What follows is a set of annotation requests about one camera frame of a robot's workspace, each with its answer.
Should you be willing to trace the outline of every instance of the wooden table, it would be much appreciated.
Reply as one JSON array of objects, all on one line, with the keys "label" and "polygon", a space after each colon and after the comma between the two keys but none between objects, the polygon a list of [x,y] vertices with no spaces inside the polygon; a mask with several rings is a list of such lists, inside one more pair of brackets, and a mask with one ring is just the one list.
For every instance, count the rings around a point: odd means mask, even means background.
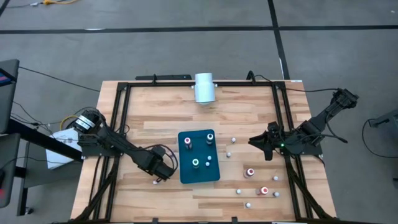
[{"label": "wooden table", "polygon": [[[111,120],[117,84],[115,81],[103,82],[99,95],[97,108],[107,122]],[[303,90],[300,82],[286,81],[286,86]],[[288,90],[287,93],[297,126],[310,118],[307,98],[303,92]],[[282,97],[279,99],[284,112]],[[122,106],[121,101],[117,123]],[[268,86],[218,87],[216,102],[205,106],[195,103],[194,91],[189,87],[133,87],[126,120],[131,128],[128,140],[143,147],[166,144],[178,157],[179,132],[214,129],[221,179],[184,185],[180,183],[177,171],[170,180],[153,185],[154,176],[141,171],[131,158],[123,156],[111,221],[151,222],[153,217],[158,217],[160,222],[230,222],[233,216],[237,216],[239,221],[294,220],[283,158],[275,152],[272,161],[265,161],[263,152],[248,144],[250,137],[263,133],[272,121],[276,121],[276,114]],[[234,144],[231,143],[232,137],[236,138]],[[232,153],[230,158],[226,157],[227,152]],[[92,157],[84,161],[71,218],[79,215],[88,204],[96,160]],[[326,212],[335,216],[323,164],[314,156],[302,156],[302,161],[309,191]],[[254,177],[245,179],[243,172],[249,167],[256,173]],[[278,181],[272,180],[275,175],[279,177]],[[255,189],[262,186],[268,187],[270,193],[257,196]],[[236,189],[241,189],[242,194],[237,195]],[[275,191],[280,193],[280,197],[272,196]],[[304,217],[299,190],[298,198]],[[104,217],[105,201],[100,218]],[[244,207],[246,202],[251,203],[250,209]]]}]

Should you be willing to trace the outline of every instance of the gray floor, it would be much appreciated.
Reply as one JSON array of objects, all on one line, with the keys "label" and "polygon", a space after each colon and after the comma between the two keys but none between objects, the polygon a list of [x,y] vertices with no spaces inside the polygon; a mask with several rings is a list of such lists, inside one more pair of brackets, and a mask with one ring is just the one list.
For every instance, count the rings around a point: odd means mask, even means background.
[{"label": "gray floor", "polygon": [[[26,2],[14,0],[9,6]],[[275,8],[280,26],[398,24],[393,0],[277,0]],[[0,17],[0,29],[257,25],[271,25],[265,0],[81,0],[69,6],[6,9]],[[338,216],[396,223],[398,190],[392,177],[398,177],[397,160],[371,155],[362,144],[361,128],[366,119],[397,108],[398,30],[283,31],[281,36],[291,79],[303,80],[309,90],[339,86],[360,96],[355,109],[331,121],[349,144],[322,142]],[[253,70],[282,78],[272,31],[0,35],[0,46],[0,60],[18,58],[22,66],[97,89],[103,80],[153,73],[209,71],[216,78],[239,79]],[[315,115],[331,93],[307,96]],[[97,99],[97,93],[21,70],[15,100],[33,117],[51,122],[95,106]],[[20,108],[13,110],[23,114]],[[367,129],[369,145],[380,154],[398,155],[383,131]],[[66,221],[77,183],[76,177],[30,189],[28,204],[36,212],[28,217],[15,217],[18,192],[13,191],[10,206],[0,210],[0,223]]]}]

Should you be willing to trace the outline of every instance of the blue pegboard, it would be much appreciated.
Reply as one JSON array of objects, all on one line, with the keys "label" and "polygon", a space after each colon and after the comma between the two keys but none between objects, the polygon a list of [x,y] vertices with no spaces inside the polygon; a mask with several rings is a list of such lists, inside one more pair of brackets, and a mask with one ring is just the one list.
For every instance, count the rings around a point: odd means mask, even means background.
[{"label": "blue pegboard", "polygon": [[[213,134],[211,145],[206,143],[208,134]],[[184,139],[190,138],[192,149],[185,147]],[[180,154],[180,181],[183,184],[217,181],[220,179],[218,166],[216,135],[213,130],[184,131],[178,134],[178,149]],[[207,157],[211,156],[210,166],[206,166]],[[192,166],[192,160],[199,160],[199,167]]]}]

